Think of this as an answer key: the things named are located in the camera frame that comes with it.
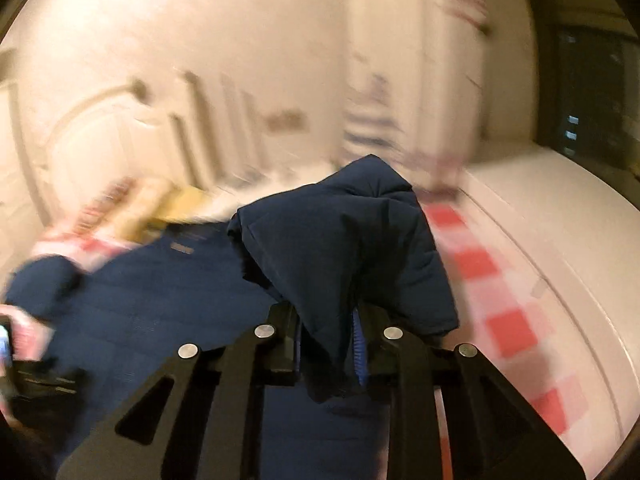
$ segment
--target white door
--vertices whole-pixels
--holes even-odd
[[[11,271],[43,231],[15,146],[11,91],[0,82],[0,297]]]

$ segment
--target white surface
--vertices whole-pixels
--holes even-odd
[[[223,222],[229,220],[239,207],[260,200],[266,196],[315,184],[335,172],[330,162],[316,162],[298,168],[290,168],[285,173],[274,170],[254,184],[244,183],[240,187],[226,186],[224,182],[210,193],[210,200],[194,211],[185,223]]]
[[[512,291],[517,293],[518,302],[526,304],[535,301],[546,318],[538,322],[552,327],[538,349],[538,356],[545,359],[543,369],[546,375],[538,380],[553,381],[555,378],[561,383],[562,377],[570,378],[575,375],[582,387],[581,394],[574,401],[580,404],[580,398],[583,397],[588,408],[578,421],[572,421],[569,430],[562,435],[562,440],[582,464],[587,478],[594,478],[622,443],[622,430],[617,422],[614,400],[606,378],[574,318],[527,255],[468,196],[460,197],[458,205],[465,215],[468,227],[478,239],[496,248],[514,270],[506,273],[505,277]],[[524,354],[521,359],[531,362],[532,356]],[[512,364],[512,369],[517,368],[517,365],[517,362],[515,366]],[[518,386],[523,391],[532,382],[530,375],[515,379],[522,381],[518,382]],[[580,412],[582,408],[583,406],[564,406],[568,418],[573,418],[572,410],[575,413],[575,410]]]
[[[36,177],[54,218],[77,212],[123,176],[191,184],[188,156],[169,115],[139,102],[127,85],[85,98],[40,139]]]
[[[214,132],[210,129],[210,117],[202,104],[197,78],[193,74],[178,73],[172,107],[180,117],[184,141],[191,152],[196,184],[201,189],[211,190],[222,174],[222,165],[215,139],[211,138]]]
[[[15,146],[12,83],[0,82],[0,292],[43,230]]]
[[[640,212],[549,150],[472,166],[462,190],[567,308],[606,380],[625,436],[640,412]]]

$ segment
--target black metal frame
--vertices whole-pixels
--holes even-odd
[[[391,404],[389,480],[442,479],[436,387],[456,479],[585,478],[473,345],[433,348],[407,330],[386,332],[390,320],[380,308],[363,306],[359,314],[370,357],[367,391]],[[280,303],[265,325],[273,333],[251,329],[224,348],[181,349],[92,431],[58,480],[258,479],[263,389],[296,383],[298,323],[293,307]]]

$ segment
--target silver bolt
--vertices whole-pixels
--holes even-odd
[[[267,325],[267,324],[258,325],[254,330],[255,336],[259,337],[260,339],[271,337],[275,333],[276,333],[276,329],[272,325]]]
[[[478,349],[471,343],[462,343],[458,347],[458,352],[464,357],[476,357],[478,355]]]
[[[187,343],[178,348],[178,355],[182,359],[191,359],[198,354],[198,347],[193,343]]]
[[[386,327],[385,331],[383,332],[383,335],[387,339],[391,339],[391,340],[400,339],[403,336],[402,330],[400,330],[397,326]]]

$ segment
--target navy blue jacket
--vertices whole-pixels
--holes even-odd
[[[352,162],[318,184],[240,208],[228,232],[245,278],[295,305],[303,358],[340,381],[361,301],[421,335],[458,326],[433,235],[411,185],[380,158]],[[331,380],[326,374],[316,380]]]

